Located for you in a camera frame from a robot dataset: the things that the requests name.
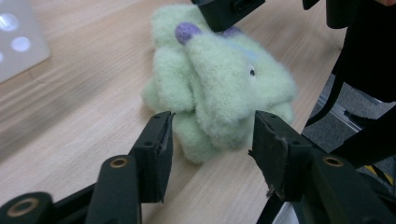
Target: gray floor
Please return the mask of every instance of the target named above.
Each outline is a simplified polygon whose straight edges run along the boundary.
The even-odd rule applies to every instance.
[[[331,75],[322,94],[329,95],[333,80],[334,76]],[[378,119],[395,105],[394,103],[376,104],[371,99],[367,98],[362,93],[356,91],[347,84],[344,84],[340,96],[337,100],[337,104],[355,115],[363,116],[370,119]],[[321,106],[317,104],[312,114],[316,114],[320,109]],[[352,136],[354,133],[356,132],[347,125],[345,125],[343,121],[338,119],[333,114],[328,114],[325,118],[305,128],[303,131],[303,135],[311,139],[318,146],[328,152],[342,145],[344,140],[348,139],[348,137]],[[395,179],[395,158],[388,158],[384,161],[377,163],[376,166],[380,168],[383,172],[391,175],[393,179]],[[360,168],[358,171],[374,176],[370,171],[365,168]],[[382,182],[389,189],[390,192],[396,195],[394,187],[385,184],[381,180],[379,181]]]

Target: white device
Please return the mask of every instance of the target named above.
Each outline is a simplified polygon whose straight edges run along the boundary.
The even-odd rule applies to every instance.
[[[0,0],[0,83],[50,56],[28,0]]]

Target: stuffed animal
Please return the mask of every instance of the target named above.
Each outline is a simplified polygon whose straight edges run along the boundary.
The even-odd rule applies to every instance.
[[[249,146],[256,110],[292,121],[290,73],[238,28],[214,34],[194,5],[162,7],[152,25],[154,74],[142,97],[155,113],[176,113],[173,129],[188,160]]]

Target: table surface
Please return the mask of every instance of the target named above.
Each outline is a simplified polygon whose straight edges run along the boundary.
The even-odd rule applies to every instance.
[[[55,202],[96,181],[126,154],[153,115],[140,92],[151,77],[150,17],[176,0],[31,0],[51,56],[0,84],[0,204],[32,191]],[[236,25],[285,64],[298,86],[301,132],[343,45],[325,1],[267,1]],[[267,186],[248,149],[203,165],[178,144],[165,203],[143,204],[144,223],[255,223]]]

